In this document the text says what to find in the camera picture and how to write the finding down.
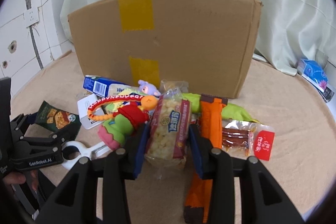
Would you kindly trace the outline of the person's left hand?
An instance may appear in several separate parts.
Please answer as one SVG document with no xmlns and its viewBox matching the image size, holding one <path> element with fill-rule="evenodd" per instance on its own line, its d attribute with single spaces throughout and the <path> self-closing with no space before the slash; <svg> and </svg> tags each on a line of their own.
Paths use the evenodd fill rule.
<svg viewBox="0 0 336 224">
<path fill-rule="evenodd" d="M 31 187 L 36 192 L 38 189 L 38 185 L 39 185 L 38 171 L 32 170 L 30 172 L 30 176 L 31 176 Z M 21 173 L 12 172 L 12 173 L 9 173 L 6 177 L 4 177 L 2 181 L 4 182 L 5 186 L 14 185 L 14 184 L 23 184 L 26 182 L 26 176 Z"/>
</svg>

